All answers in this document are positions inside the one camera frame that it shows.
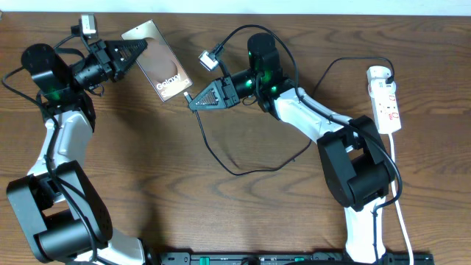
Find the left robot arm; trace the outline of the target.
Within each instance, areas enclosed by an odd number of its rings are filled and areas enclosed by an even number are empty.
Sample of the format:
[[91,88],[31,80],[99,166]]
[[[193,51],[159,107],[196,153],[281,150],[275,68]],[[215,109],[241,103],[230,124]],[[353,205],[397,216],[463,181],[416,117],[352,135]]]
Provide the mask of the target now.
[[119,81],[146,49],[145,40],[98,40],[67,64],[62,45],[28,47],[21,67],[39,87],[33,103],[47,133],[34,166],[10,182],[7,198],[33,255],[42,263],[158,264],[144,242],[113,228],[110,214],[82,169],[95,129],[92,96]]

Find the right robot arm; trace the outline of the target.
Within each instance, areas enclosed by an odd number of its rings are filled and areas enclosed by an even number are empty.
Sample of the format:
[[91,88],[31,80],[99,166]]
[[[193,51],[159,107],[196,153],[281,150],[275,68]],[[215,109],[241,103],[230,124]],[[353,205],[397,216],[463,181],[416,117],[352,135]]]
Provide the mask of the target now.
[[222,70],[196,98],[188,97],[193,113],[229,109],[254,96],[261,110],[290,124],[318,148],[325,182],[344,208],[347,225],[345,254],[350,261],[382,264],[381,214],[402,194],[400,171],[386,151],[375,122],[368,116],[353,119],[312,99],[299,77],[284,73],[273,33],[257,33],[247,41],[249,67],[231,74],[221,59],[223,45],[203,51],[199,62],[209,71]]

